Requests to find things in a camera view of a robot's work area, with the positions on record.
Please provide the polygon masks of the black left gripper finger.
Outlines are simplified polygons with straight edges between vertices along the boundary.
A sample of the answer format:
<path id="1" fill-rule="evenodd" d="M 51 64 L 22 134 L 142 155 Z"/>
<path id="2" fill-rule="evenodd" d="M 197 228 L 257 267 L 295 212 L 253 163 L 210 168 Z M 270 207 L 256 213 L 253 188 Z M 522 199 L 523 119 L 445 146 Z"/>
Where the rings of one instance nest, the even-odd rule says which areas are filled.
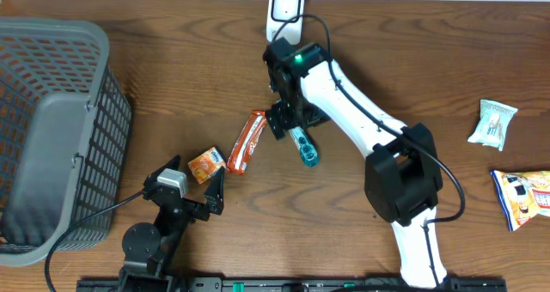
<path id="1" fill-rule="evenodd" d="M 211 214 L 220 216 L 224 209 L 223 183 L 225 168 L 220 167 L 211 179 L 205 191 L 206 208 Z"/>
<path id="2" fill-rule="evenodd" d="M 180 166 L 180 155 L 176 155 L 172 159 L 170 159 L 167 163 L 165 163 L 162 167 L 159 167 L 155 172 L 150 174 L 144 181 L 144 187 L 152 186 L 154 183 L 160 183 L 156 180 L 156 178 L 165 168 L 170 168 L 170 169 L 179 171 L 179 166 Z"/>

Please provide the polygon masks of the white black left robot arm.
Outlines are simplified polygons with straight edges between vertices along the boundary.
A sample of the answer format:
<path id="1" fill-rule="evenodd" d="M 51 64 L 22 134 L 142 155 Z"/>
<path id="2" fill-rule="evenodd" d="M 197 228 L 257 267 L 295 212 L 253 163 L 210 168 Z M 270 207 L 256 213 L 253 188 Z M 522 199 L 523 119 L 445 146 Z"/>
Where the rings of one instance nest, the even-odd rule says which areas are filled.
<path id="1" fill-rule="evenodd" d="M 179 166 L 180 156 L 176 155 L 145 179 L 144 199 L 158 206 L 159 213 L 154 222 L 137 223 L 125 232 L 125 260 L 116 291 L 186 289 L 185 280 L 170 274 L 168 267 L 189 225 L 222 214 L 225 168 L 214 173 L 202 203 L 185 197 L 186 175 Z"/>

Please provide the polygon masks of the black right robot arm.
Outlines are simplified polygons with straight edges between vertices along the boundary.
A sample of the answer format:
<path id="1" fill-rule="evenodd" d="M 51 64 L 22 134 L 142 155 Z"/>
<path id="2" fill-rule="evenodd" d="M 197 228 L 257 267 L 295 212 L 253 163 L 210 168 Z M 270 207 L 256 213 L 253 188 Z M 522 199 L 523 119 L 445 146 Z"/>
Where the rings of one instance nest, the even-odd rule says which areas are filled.
<path id="1" fill-rule="evenodd" d="M 444 165 L 431 132 L 385 113 L 316 43 L 297 49 L 285 39 L 275 40 L 263 61 L 272 92 L 280 97 L 266 113 L 275 138 L 333 121 L 365 159 L 364 192 L 392 226 L 402 279 L 409 287 L 440 287 L 447 271 L 431 224 L 437 220 Z"/>

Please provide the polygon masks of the yellow chips snack bag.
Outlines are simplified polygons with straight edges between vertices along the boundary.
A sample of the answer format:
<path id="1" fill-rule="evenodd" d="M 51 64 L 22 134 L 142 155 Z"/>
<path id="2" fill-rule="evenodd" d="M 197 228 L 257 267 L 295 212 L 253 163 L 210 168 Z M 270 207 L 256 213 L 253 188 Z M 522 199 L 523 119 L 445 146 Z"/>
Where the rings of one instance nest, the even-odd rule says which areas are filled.
<path id="1" fill-rule="evenodd" d="M 508 230 L 537 215 L 549 216 L 549 172 L 490 172 Z"/>

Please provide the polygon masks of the small orange tissue pack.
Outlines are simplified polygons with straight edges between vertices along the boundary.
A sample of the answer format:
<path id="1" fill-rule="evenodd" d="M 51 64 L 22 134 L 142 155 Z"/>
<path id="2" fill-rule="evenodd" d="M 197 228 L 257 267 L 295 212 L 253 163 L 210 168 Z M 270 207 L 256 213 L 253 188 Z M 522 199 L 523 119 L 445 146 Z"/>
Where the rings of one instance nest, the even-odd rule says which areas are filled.
<path id="1" fill-rule="evenodd" d="M 223 153 L 218 147 L 211 147 L 187 163 L 192 176 L 199 184 L 212 178 L 221 167 L 226 167 Z"/>

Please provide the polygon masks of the teal Listerine mouthwash bottle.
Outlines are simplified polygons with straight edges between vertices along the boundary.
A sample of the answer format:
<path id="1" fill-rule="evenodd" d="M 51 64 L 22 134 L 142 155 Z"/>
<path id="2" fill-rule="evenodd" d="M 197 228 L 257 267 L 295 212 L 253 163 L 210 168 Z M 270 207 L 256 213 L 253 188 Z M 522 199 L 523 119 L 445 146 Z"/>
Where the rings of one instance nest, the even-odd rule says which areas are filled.
<path id="1" fill-rule="evenodd" d="M 306 132 L 299 126 L 289 130 L 302 162 L 307 167 L 314 167 L 319 164 L 320 157 L 317 148 L 311 143 Z"/>

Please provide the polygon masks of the pale green snack packet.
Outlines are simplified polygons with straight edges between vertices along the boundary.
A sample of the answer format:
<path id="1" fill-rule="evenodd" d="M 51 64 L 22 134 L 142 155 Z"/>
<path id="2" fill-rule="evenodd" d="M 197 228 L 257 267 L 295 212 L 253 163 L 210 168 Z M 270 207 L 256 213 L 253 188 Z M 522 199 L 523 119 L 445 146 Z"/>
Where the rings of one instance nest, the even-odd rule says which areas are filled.
<path id="1" fill-rule="evenodd" d="M 474 133 L 467 139 L 469 143 L 481 143 L 502 151 L 507 128 L 518 109 L 495 100 L 480 101 L 480 121 Z"/>

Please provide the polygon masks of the orange red snack bar wrapper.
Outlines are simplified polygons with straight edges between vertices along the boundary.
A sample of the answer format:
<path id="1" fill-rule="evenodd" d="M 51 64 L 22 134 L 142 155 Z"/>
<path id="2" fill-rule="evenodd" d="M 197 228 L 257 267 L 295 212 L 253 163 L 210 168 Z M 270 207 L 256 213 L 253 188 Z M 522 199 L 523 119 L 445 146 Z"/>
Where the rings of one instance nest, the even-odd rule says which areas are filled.
<path id="1" fill-rule="evenodd" d="M 227 168 L 231 173 L 242 175 L 246 172 L 266 124 L 265 111 L 253 110 L 251 112 L 227 161 Z"/>

